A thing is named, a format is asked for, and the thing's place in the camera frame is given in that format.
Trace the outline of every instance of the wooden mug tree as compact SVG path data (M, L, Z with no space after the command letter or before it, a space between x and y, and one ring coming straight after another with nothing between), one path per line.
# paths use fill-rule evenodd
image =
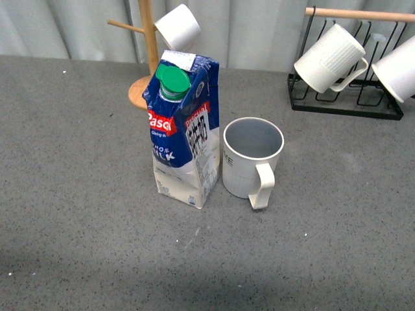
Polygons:
M130 89L128 90L128 98L130 99L133 105L137 106L140 109L147 110L147 104L144 98L142 97L142 94L144 90L147 88L152 75L156 72L159 62L156 41L157 28L154 24L151 0L138 0L138 5L140 9L140 16L143 28L133 27L112 20L108 20L108 24L144 34L150 75L135 81L131 85Z

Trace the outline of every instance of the wooden base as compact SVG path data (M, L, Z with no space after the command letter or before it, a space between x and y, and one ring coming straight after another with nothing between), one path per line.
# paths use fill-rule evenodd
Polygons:
M145 76L144 78L135 81L128 90L128 98L130 99L130 102L142 110L147 110L147 103L142 95L144 90L147 88L150 79L151 76Z

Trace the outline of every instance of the red label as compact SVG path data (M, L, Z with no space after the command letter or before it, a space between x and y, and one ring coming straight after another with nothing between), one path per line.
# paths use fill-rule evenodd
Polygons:
M186 128L188 128L189 125L193 122L193 120L205 110L207 110L208 113L210 112L209 102L204 102L203 105L199 107L199 109L197 109L190 117L186 119Z
M150 123L150 128L162 131L166 133L167 136L173 135L177 132L173 117L166 118L162 115L156 114L152 110L148 110L148 121Z

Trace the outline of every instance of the white curtain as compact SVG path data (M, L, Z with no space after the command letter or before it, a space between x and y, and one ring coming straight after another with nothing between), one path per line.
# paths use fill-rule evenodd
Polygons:
M415 0L153 0L154 19L181 3L202 29L190 52L210 56L221 67L285 72L292 70L302 41L307 6L415 12ZM147 62L143 35L107 25L108 19L141 27L137 0L0 0L0 54ZM309 44L323 20L313 22ZM352 20L337 22L350 32L357 27ZM392 29L388 23L372 25L372 32L385 36ZM401 42L414 34L414 26L408 25ZM158 48L160 55L167 48L159 34Z

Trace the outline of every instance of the mug handle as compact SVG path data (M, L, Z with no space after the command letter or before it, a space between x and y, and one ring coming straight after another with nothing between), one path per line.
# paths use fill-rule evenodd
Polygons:
M368 62L364 59L361 58L361 61L364 62L364 68L359 69L354 71L352 74L350 74L347 78L345 78L343 80L342 83L340 83L337 86L331 86L330 89L332 89L334 92L340 92L342 91L351 81L353 81L354 78L356 78L357 76L361 75L363 72L365 72L367 70L367 68L369 67Z
M256 194L249 194L249 200L253 209L263 209L268 205L271 190L275 185L275 176L269 163L257 164L256 168L261 179L261 186Z

